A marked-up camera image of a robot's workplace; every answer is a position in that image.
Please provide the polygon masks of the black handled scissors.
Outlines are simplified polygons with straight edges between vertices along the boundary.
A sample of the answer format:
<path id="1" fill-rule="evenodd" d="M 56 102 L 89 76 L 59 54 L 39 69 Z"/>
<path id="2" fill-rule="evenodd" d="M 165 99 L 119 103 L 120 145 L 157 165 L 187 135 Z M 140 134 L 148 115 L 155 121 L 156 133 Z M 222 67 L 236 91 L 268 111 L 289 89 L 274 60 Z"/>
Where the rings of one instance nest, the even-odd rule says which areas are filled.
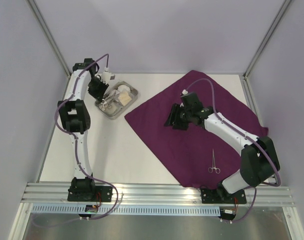
<path id="1" fill-rule="evenodd" d="M 101 104 L 101 107 L 102 108 L 105 108 L 106 105 L 110 104 L 110 102 L 112 101 L 112 99 L 110 98 L 110 96 L 108 95 L 106 98 L 104 98 L 102 100 L 102 102 L 100 103 Z"/>

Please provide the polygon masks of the white gauze pad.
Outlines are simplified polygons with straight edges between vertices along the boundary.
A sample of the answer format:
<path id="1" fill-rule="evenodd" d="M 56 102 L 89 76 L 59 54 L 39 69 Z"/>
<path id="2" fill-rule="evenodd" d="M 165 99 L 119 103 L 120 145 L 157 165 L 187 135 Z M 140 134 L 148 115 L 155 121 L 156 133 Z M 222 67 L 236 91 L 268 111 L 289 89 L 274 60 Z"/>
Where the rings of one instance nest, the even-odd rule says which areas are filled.
<path id="1" fill-rule="evenodd" d="M 118 87 L 118 89 L 117 89 L 120 93 L 122 93 L 122 92 L 131 92 L 131 88 L 128 86 L 128 85 L 124 85 L 124 84 L 122 84 L 122 85 L 120 85 L 119 87 Z"/>
<path id="2" fill-rule="evenodd" d="M 113 89 L 109 94 L 109 96 L 112 100 L 118 99 L 119 95 L 120 95 L 120 92 L 117 89 Z"/>

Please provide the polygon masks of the steel instrument tray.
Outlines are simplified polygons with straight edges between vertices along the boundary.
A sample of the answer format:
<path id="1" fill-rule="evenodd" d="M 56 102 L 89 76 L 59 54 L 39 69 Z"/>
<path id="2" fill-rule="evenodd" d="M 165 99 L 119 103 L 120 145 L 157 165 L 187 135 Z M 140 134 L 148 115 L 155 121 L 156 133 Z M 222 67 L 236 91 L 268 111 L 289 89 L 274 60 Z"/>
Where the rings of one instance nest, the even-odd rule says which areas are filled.
<path id="1" fill-rule="evenodd" d="M 109 112 L 105 112 L 105 108 L 101 107 L 101 102 L 102 101 L 96 101 L 95 102 L 95 106 L 99 109 L 99 111 L 105 115 L 108 119 L 110 120 L 115 120 L 116 118 L 118 118 L 123 112 L 125 112 L 137 99 L 138 99 L 138 95 L 139 92 L 136 88 L 134 88 L 132 85 L 130 85 L 129 83 L 125 82 L 125 81 L 119 81 L 116 85 L 114 85 L 113 87 L 111 87 L 103 96 L 103 99 L 106 98 L 109 93 L 112 90 L 117 90 L 118 87 L 120 85 L 128 85 L 131 88 L 131 92 L 129 93 L 129 95 L 131 96 L 132 100 L 131 102 L 129 102 L 126 106 L 123 106 L 118 99 L 113 99 L 110 104 L 114 103 L 116 106 L 115 112 L 113 113 L 109 113 Z"/>

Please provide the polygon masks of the clear packet beige gauze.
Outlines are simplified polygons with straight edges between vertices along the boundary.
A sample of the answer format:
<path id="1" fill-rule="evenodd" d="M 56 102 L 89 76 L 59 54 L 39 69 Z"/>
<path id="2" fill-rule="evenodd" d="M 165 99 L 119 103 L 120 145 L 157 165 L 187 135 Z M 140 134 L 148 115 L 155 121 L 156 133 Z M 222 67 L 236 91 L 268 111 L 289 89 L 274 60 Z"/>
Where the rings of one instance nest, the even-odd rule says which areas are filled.
<path id="1" fill-rule="evenodd" d="M 131 102 L 132 98 L 127 91 L 123 91 L 119 94 L 118 100 L 123 106 L 126 106 L 129 102 Z"/>

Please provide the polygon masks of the purple cloth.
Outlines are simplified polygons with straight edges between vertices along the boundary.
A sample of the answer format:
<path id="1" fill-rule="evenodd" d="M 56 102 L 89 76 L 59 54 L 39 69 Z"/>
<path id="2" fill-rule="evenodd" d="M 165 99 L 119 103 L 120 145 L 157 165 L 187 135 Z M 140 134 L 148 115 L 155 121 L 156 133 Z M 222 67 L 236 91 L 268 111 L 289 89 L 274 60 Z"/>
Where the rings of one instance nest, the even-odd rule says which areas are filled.
<path id="1" fill-rule="evenodd" d="M 216 110 L 242 129 L 267 136 L 257 116 L 244 103 L 205 73 L 192 70 L 125 116 L 126 121 L 156 158 L 184 187 L 215 189 L 241 165 L 237 152 L 216 135 L 190 124 L 187 130 L 164 126 L 173 104 L 179 104 L 183 90 L 195 92 L 203 106 Z M 220 174 L 209 173 L 212 149 Z"/>

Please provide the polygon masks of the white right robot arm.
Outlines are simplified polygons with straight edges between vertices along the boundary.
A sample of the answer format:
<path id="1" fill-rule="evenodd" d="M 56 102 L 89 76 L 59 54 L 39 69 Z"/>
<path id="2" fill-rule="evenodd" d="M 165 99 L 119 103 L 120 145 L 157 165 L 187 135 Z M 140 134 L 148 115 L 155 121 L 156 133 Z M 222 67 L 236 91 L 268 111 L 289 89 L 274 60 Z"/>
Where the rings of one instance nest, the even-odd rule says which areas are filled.
<path id="1" fill-rule="evenodd" d="M 271 138 L 243 130 L 218 112 L 214 104 L 204 107 L 194 92 L 181 95 L 181 101 L 172 105 L 166 127 L 186 131 L 190 124 L 199 126 L 222 139 L 241 158 L 240 169 L 218 183 L 215 191 L 220 201 L 227 203 L 241 190 L 266 185 L 271 176 L 276 177 L 273 185 L 280 185 L 280 163 Z"/>

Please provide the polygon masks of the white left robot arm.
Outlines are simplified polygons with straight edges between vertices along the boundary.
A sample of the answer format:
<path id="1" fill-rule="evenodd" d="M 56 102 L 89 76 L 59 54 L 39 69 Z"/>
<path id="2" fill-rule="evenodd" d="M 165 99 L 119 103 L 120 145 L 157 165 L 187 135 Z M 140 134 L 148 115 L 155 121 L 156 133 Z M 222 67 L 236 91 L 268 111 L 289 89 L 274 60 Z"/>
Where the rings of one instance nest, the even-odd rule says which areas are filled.
<path id="1" fill-rule="evenodd" d="M 85 104 L 85 95 L 89 94 L 96 101 L 101 101 L 108 88 L 98 74 L 97 61 L 86 58 L 76 63 L 73 68 L 71 83 L 65 99 L 57 103 L 55 124 L 70 136 L 75 154 L 74 182 L 88 179 L 93 181 L 89 163 L 87 135 L 91 126 L 90 114 Z"/>

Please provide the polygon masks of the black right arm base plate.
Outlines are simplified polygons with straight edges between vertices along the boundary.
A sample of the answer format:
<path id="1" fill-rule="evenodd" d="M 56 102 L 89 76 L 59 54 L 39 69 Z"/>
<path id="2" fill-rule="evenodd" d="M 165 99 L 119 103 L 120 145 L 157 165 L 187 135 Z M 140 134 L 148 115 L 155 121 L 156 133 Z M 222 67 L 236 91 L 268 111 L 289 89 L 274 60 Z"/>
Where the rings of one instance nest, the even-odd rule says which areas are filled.
<path id="1" fill-rule="evenodd" d="M 241 204 L 247 203 L 245 191 L 239 190 L 235 193 L 228 193 L 223 188 L 208 189 L 201 187 L 201 201 L 203 204 Z"/>

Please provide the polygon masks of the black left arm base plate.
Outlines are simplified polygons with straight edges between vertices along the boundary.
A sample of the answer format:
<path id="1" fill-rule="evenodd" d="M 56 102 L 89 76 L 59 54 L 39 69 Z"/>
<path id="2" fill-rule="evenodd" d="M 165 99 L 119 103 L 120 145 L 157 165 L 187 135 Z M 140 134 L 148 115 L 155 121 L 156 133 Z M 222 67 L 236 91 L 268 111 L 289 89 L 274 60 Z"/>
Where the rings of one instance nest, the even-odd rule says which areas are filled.
<path id="1" fill-rule="evenodd" d="M 68 202 L 111 202 L 112 187 L 96 185 L 94 180 L 85 177 L 73 178 L 68 189 Z"/>

